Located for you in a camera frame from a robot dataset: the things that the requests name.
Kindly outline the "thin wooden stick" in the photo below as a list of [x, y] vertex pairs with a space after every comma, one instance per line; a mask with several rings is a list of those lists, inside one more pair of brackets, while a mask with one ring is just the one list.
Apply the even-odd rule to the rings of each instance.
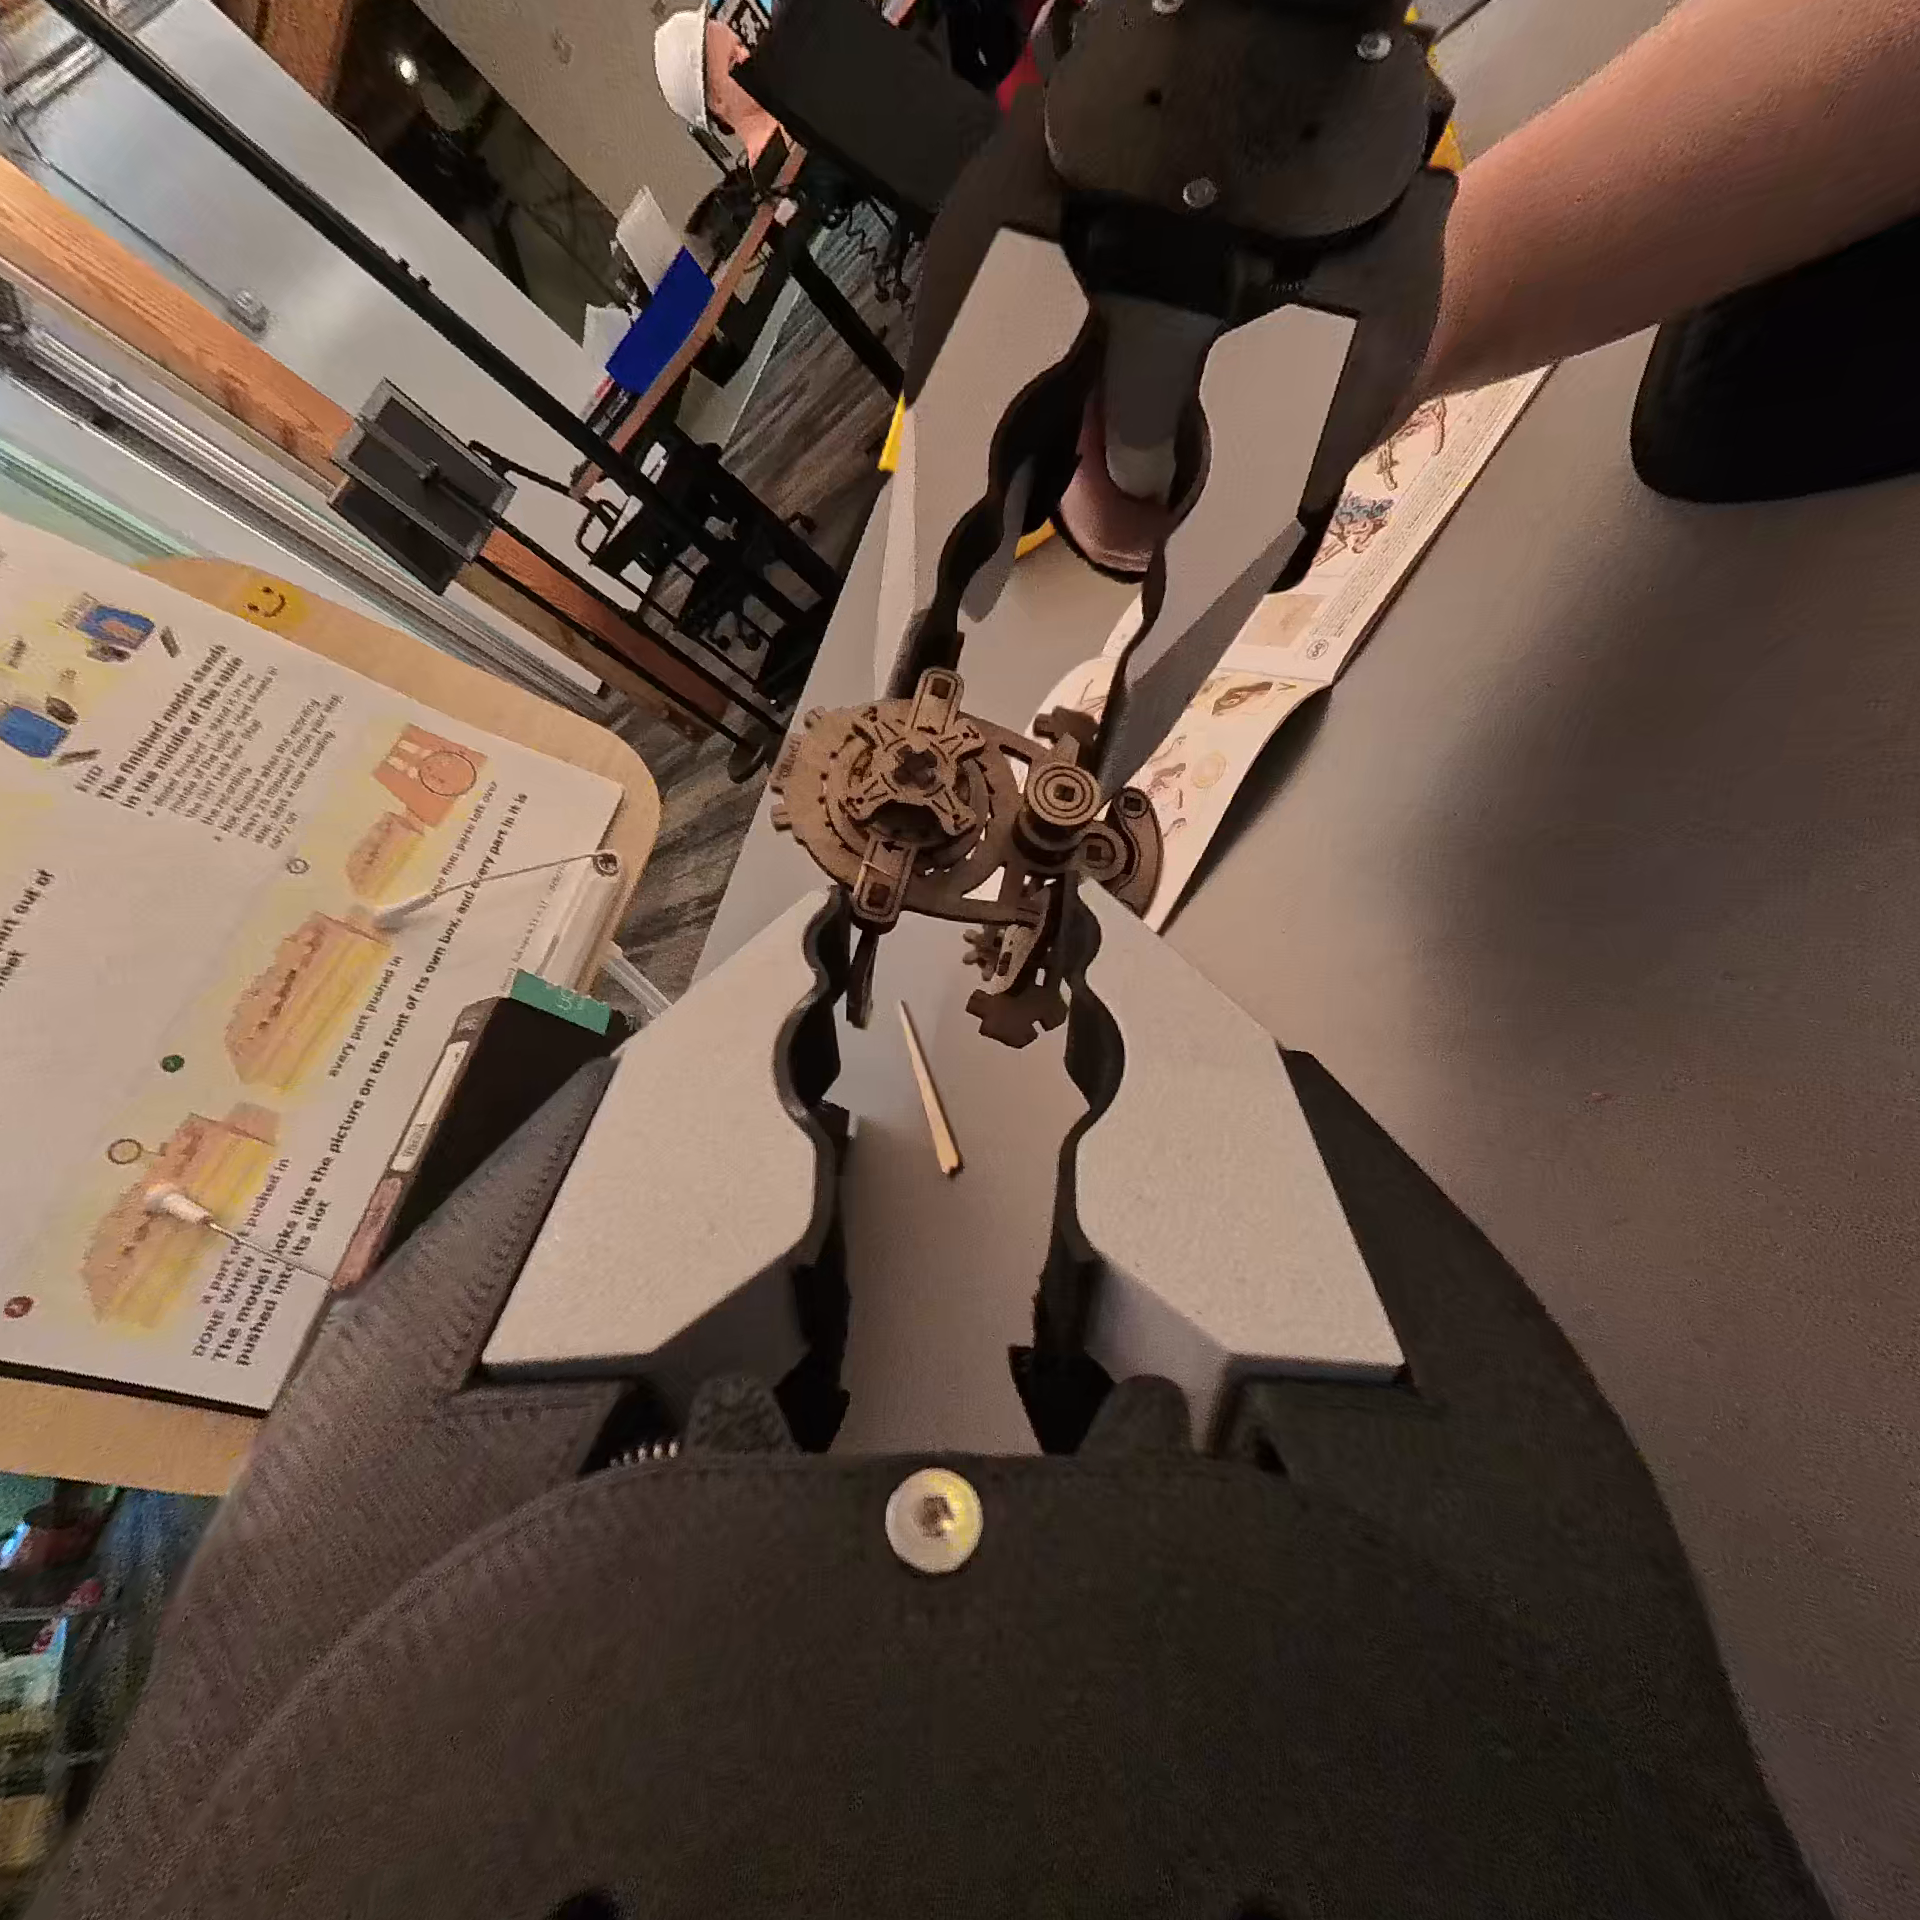
[[963, 1151], [958, 1133], [948, 1116], [948, 1101], [931, 1069], [929, 1053], [917, 1030], [917, 1021], [903, 998], [895, 1002], [895, 1017], [907, 1058], [907, 1067], [923, 1112], [929, 1150], [937, 1171], [945, 1180], [956, 1180], [963, 1171]]

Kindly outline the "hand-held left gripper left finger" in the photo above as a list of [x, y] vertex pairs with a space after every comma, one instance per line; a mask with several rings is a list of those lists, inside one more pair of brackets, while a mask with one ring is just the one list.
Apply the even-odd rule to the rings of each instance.
[[482, 1347], [489, 1380], [620, 1380], [685, 1429], [697, 1391], [772, 1389], [798, 1447], [848, 1415], [838, 1007], [851, 917], [803, 893], [610, 1059]]

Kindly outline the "person's right forearm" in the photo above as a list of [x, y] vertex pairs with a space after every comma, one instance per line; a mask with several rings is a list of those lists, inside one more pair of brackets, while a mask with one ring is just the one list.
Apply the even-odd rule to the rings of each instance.
[[1689, 1], [1472, 157], [1409, 395], [1536, 371], [1918, 207], [1913, 1]]

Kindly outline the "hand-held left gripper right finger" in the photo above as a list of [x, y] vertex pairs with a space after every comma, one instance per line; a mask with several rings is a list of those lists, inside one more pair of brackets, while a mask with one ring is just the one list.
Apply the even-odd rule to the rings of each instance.
[[1378, 1386], [1404, 1352], [1284, 1046], [1104, 885], [1062, 924], [1063, 1138], [1021, 1408], [1078, 1447], [1122, 1380], [1168, 1380], [1191, 1435], [1249, 1381]]

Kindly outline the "black framed desk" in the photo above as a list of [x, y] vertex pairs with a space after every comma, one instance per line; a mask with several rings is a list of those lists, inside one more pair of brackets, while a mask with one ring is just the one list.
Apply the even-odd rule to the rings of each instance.
[[825, 157], [786, 138], [732, 170], [700, 204], [725, 220], [722, 238], [732, 246], [719, 246], [705, 265], [683, 244], [713, 286], [702, 322], [643, 393], [626, 393], [605, 378], [608, 393], [588, 415], [600, 440], [642, 477], [632, 512], [605, 520], [589, 561], [615, 577], [635, 568], [639, 612], [664, 612], [669, 635], [704, 656], [722, 660], [729, 637], [759, 652], [762, 675], [748, 692], [725, 693], [739, 719], [712, 724], [732, 741], [732, 777], [765, 762], [781, 721], [779, 692], [817, 650], [838, 587], [825, 581], [827, 566], [803, 545], [798, 523], [777, 518], [723, 465], [719, 444], [685, 426], [681, 405], [695, 373], [722, 387], [750, 364], [787, 290], [810, 303], [881, 393], [899, 395], [895, 353], [811, 253], [813, 235], [862, 202]]

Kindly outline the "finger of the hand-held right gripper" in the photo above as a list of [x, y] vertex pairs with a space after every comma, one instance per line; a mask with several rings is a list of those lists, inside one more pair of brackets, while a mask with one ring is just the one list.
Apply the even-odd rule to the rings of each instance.
[[1116, 796], [1174, 729], [1284, 566], [1308, 542], [1301, 502], [1355, 320], [1279, 306], [1211, 343], [1197, 381], [1204, 472], [1139, 593], [1097, 729], [1097, 785]]
[[895, 684], [954, 667], [986, 617], [1045, 470], [1075, 450], [1091, 299], [1056, 238], [999, 230], [971, 276], [895, 445]]

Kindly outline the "white hard hat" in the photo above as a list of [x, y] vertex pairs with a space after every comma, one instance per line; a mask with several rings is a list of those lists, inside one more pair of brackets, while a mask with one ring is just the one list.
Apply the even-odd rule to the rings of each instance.
[[689, 130], [729, 135], [722, 109], [722, 84], [746, 58], [732, 26], [704, 6], [687, 6], [660, 17], [652, 42], [654, 74], [667, 109]]

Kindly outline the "person's right hand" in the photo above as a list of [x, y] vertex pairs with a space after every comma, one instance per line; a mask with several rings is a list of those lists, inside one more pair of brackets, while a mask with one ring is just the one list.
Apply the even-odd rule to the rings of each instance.
[[1099, 395], [1090, 395], [1078, 429], [1073, 465], [1050, 515], [1056, 533], [1094, 569], [1139, 581], [1175, 523], [1164, 493], [1122, 487], [1107, 465]]

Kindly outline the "laminated instruction sheet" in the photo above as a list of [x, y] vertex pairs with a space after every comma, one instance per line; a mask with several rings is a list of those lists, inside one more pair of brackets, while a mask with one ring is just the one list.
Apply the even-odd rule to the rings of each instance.
[[533, 971], [622, 790], [3, 520], [2, 1357], [241, 1411], [333, 1275], [458, 1016]]

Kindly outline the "black monitor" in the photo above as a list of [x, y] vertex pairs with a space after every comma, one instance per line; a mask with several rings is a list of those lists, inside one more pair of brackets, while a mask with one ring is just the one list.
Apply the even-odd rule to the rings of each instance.
[[863, 198], [928, 230], [967, 173], [1011, 198], [1045, 175], [1036, 105], [1003, 113], [912, 31], [859, 1], [786, 1], [739, 88]]

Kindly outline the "blue folder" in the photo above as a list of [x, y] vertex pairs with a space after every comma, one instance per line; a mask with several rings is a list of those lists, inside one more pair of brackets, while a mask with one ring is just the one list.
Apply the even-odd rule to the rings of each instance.
[[642, 395], [697, 332], [713, 286], [702, 261], [681, 246], [660, 274], [645, 306], [605, 361], [608, 381]]

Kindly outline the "illustrated instruction booklet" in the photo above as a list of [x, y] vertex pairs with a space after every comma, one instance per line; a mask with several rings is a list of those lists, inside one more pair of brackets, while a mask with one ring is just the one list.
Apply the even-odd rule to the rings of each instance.
[[1547, 368], [1420, 402], [1347, 475], [1304, 580], [1267, 593], [1131, 775], [1162, 831], [1162, 932], [1284, 721], [1330, 689], [1518, 423]]

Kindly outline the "black metal box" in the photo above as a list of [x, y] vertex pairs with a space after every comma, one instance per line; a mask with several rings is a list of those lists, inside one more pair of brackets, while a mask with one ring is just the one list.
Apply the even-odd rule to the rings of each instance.
[[475, 564], [503, 523], [515, 482], [391, 380], [333, 445], [329, 510], [434, 595]]

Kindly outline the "wooden gear model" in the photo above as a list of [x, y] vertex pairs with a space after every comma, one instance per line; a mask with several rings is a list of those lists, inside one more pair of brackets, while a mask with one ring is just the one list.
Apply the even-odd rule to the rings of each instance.
[[1139, 788], [1091, 769], [1097, 721], [1056, 705], [1033, 732], [963, 709], [928, 667], [899, 697], [811, 708], [772, 772], [772, 820], [832, 879], [850, 924], [844, 1007], [863, 1027], [877, 943], [902, 917], [965, 928], [967, 1012], [1021, 1048], [1067, 1016], [1063, 924], [1083, 881], [1141, 915], [1164, 833]]

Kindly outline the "black model kit box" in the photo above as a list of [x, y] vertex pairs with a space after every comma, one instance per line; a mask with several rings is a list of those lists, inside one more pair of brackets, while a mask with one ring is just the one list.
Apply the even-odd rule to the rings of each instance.
[[635, 1030], [610, 1002], [515, 971], [454, 1019], [332, 1274], [364, 1281], [584, 1066]]

